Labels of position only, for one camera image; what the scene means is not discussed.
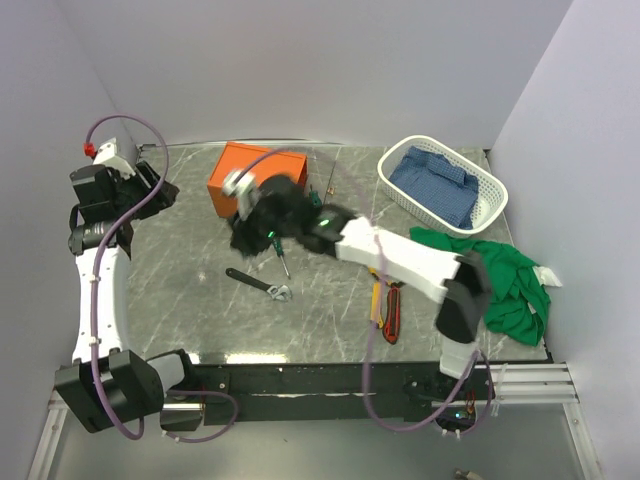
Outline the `long green screwdriver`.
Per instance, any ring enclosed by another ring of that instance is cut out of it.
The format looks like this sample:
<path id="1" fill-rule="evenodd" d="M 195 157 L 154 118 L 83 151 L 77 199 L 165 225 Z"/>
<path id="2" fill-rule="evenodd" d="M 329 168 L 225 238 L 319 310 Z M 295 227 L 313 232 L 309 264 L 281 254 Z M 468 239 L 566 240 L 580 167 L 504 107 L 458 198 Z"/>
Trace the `long green screwdriver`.
<path id="1" fill-rule="evenodd" d="M 281 261 L 281 264 L 283 266 L 284 273 L 285 273 L 286 277 L 288 279 L 290 279 L 291 278 L 291 274 L 290 274 L 290 271 L 289 271 L 288 266 L 286 264 L 285 254 L 284 254 L 284 250 L 283 250 L 283 247 L 282 247 L 280 239 L 277 238 L 277 237 L 273 237 L 272 238 L 272 246 L 274 247 L 274 250 L 276 251 L 277 257 Z"/>

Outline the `clear acrylic drawer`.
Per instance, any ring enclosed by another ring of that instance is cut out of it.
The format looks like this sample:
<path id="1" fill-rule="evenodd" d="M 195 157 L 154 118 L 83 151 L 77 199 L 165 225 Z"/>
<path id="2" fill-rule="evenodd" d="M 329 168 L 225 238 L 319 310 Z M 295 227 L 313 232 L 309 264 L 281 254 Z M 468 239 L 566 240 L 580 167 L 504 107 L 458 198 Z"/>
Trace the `clear acrylic drawer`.
<path id="1" fill-rule="evenodd" d="M 319 198 L 326 203 L 329 196 L 328 189 L 332 184 L 334 167 L 334 160 L 309 158 L 305 194 L 309 196 L 311 191 L 315 191 Z"/>

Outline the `stubby green screwdriver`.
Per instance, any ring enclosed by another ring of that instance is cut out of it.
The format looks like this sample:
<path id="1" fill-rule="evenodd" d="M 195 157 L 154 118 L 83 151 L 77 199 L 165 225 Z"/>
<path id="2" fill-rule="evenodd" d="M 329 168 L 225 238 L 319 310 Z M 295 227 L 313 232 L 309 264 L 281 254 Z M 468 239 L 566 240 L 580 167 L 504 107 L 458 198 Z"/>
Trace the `stubby green screwdriver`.
<path id="1" fill-rule="evenodd" d="M 322 206 L 323 205 L 323 201 L 320 198 L 319 192 L 316 189 L 314 189 L 313 187 L 310 187 L 309 198 L 311 199 L 312 204 L 314 206 Z"/>

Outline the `yellow needle-nose pliers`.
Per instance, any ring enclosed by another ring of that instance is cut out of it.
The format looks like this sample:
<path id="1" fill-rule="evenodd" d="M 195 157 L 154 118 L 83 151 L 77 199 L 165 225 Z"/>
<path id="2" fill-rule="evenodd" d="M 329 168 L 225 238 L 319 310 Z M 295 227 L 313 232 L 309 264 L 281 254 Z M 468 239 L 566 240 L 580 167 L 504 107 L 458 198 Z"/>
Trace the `yellow needle-nose pliers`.
<path id="1" fill-rule="evenodd" d="M 375 269 L 369 268 L 368 271 L 376 281 L 380 281 L 381 280 L 381 278 L 382 278 L 381 275 Z"/>

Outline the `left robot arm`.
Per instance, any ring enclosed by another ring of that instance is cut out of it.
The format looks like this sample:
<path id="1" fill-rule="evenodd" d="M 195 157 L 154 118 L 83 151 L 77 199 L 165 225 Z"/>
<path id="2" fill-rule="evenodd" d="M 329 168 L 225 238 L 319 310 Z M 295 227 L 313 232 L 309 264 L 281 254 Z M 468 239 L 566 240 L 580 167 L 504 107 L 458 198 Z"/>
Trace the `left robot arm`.
<path id="1" fill-rule="evenodd" d="M 90 433 L 116 421 L 140 420 L 162 410 L 166 394 L 192 399 L 199 378 L 182 349 L 145 360 L 130 347 L 127 285 L 134 230 L 123 216 L 142 220 L 171 207 L 179 192 L 145 161 L 130 173 L 94 162 L 70 175 L 77 197 L 68 247 L 80 281 L 80 322 L 69 366 L 54 387 Z"/>

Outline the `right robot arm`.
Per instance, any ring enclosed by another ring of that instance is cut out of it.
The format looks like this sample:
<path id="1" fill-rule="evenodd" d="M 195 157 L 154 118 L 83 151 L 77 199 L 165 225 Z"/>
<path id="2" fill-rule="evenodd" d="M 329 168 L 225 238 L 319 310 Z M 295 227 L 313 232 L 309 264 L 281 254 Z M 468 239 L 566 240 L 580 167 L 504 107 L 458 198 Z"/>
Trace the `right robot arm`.
<path id="1" fill-rule="evenodd" d="M 468 366 L 478 350 L 478 325 L 492 297 L 478 254 L 427 247 L 376 227 L 350 209 L 316 205 L 286 175 L 256 183 L 253 174 L 236 170 L 227 175 L 222 191 L 237 204 L 229 221 L 230 245 L 242 255 L 262 253 L 275 237 L 291 238 L 315 254 L 372 267 L 438 303 L 439 390 L 457 399 L 471 389 Z"/>

